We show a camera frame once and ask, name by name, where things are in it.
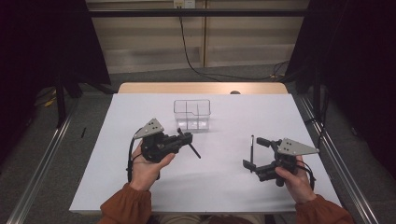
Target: person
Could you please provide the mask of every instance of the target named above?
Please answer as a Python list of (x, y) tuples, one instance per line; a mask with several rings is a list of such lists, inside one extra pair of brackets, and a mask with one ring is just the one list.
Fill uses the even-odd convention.
[[(98, 224), (146, 224), (150, 219), (151, 193), (149, 190), (157, 179), (160, 170), (169, 165), (176, 155), (173, 153), (168, 154), (159, 163), (146, 161), (143, 156), (139, 156), (141, 155), (141, 143), (132, 155), (135, 158), (132, 181), (126, 183), (121, 190), (101, 205), (102, 218)], [(301, 156), (298, 156), (297, 160), (299, 165), (304, 166)], [(282, 167), (276, 167), (276, 173), (285, 178), (286, 187), (296, 202), (297, 223), (354, 223), (352, 216), (347, 210), (335, 203), (326, 201), (322, 196), (314, 193), (304, 170), (297, 169), (296, 174), (292, 174)], [(252, 220), (250, 218), (250, 216), (162, 216), (158, 217), (157, 220), (159, 223), (194, 222), (208, 224), (251, 224), (259, 221), (258, 219), (253, 218), (254, 220)]]

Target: white table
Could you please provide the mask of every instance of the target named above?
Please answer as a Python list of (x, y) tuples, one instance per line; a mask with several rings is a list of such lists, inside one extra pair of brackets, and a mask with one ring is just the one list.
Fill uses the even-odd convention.
[[(151, 188), (153, 213), (281, 213), (294, 211), (287, 189), (275, 180), (260, 182), (245, 169), (250, 136), (278, 140), (288, 137), (313, 146), (289, 94), (151, 94), (114, 95), (70, 211), (100, 213), (100, 205), (127, 181), (125, 168), (133, 134), (156, 118), (165, 133), (174, 135), (175, 100), (209, 99), (212, 114), (208, 133), (194, 133), (198, 159), (183, 147)], [(274, 160), (271, 148), (255, 144), (257, 165)], [(318, 155), (304, 156), (314, 171), (315, 192), (340, 204)]]

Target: transparent box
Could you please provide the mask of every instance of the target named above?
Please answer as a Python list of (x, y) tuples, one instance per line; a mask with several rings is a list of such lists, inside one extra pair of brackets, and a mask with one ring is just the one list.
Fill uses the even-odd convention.
[(176, 100), (174, 113), (177, 127), (181, 130), (205, 131), (209, 129), (209, 100)]

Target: human hand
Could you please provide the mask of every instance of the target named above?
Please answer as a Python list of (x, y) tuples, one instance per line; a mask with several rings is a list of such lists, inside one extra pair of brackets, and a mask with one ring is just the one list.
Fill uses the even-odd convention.
[(142, 141), (132, 153), (134, 159), (133, 175), (129, 186), (136, 190), (149, 190), (154, 184), (160, 170), (167, 166), (176, 156), (174, 153), (166, 155), (159, 163), (147, 161), (142, 155)]
[[(297, 165), (304, 167), (301, 162), (303, 157), (297, 156), (296, 159)], [(317, 198), (317, 195), (309, 185), (305, 170), (297, 168), (295, 175), (282, 167), (276, 167), (275, 171), (278, 175), (285, 178), (286, 187), (296, 203), (307, 203)]]

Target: wall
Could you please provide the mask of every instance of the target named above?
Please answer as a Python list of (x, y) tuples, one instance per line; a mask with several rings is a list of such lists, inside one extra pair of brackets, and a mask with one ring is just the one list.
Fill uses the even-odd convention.
[[(307, 0), (204, 1), (197, 8), (306, 8)], [(173, 8), (173, 1), (87, 0), (89, 9)], [(293, 51), (303, 18), (183, 18), (192, 66), (280, 63)], [(93, 18), (109, 73), (188, 67), (179, 18)]]

